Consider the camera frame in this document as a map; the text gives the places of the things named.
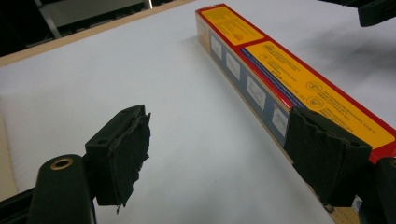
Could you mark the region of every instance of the long rectangular box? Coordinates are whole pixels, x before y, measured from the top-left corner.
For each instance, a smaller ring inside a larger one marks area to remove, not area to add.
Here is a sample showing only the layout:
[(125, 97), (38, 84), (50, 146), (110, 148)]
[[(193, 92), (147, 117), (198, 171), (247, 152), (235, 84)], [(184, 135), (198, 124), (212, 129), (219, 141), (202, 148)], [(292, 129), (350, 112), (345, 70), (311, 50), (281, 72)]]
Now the long rectangular box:
[[(273, 38), (224, 4), (196, 10), (198, 38), (280, 147), (290, 109), (307, 107), (372, 147), (369, 160), (396, 156), (396, 132)], [(337, 223), (359, 223), (335, 208)]]

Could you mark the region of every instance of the brass grommet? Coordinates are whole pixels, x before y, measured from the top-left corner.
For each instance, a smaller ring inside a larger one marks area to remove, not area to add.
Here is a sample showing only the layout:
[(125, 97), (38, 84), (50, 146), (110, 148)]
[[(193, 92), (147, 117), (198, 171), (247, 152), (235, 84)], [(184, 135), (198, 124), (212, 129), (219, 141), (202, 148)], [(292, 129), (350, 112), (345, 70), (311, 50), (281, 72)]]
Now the brass grommet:
[(51, 170), (62, 170), (64, 168), (67, 168), (73, 164), (73, 159), (71, 158), (60, 158), (59, 160), (55, 161), (52, 163), (50, 166)]

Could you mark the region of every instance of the blue stripe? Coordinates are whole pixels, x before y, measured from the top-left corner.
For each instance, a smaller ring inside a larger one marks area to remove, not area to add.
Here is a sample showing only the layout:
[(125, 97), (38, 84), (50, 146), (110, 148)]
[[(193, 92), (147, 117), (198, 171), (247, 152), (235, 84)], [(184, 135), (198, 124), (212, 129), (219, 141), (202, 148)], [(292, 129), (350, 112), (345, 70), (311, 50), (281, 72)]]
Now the blue stripe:
[(242, 53), (265, 75), (275, 86), (280, 90), (295, 106), (305, 107), (305, 105), (291, 92), (289, 91), (280, 81), (272, 75), (247, 49), (241, 49)]

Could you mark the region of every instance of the cardboard box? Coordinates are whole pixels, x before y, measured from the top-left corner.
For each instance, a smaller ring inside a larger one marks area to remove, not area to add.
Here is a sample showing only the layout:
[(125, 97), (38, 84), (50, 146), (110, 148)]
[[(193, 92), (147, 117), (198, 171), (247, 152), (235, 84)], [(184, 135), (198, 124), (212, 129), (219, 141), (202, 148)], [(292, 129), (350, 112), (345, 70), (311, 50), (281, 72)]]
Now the cardboard box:
[[(307, 107), (372, 147), (369, 160), (396, 156), (396, 132), (329, 80), (224, 4), (196, 10), (198, 38), (280, 147), (290, 110)], [(352, 208), (330, 208), (359, 223)]]

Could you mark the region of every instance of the yellow label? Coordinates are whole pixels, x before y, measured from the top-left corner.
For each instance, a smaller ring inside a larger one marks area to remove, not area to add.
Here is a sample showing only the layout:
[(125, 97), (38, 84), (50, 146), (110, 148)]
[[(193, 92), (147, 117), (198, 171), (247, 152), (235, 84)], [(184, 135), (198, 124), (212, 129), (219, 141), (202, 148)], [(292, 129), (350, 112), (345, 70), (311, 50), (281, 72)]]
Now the yellow label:
[(249, 46), (247, 51), (309, 109), (358, 136), (373, 149), (395, 140), (393, 135), (271, 41)]
[(216, 7), (203, 11), (202, 14), (235, 46), (264, 38), (227, 7)]

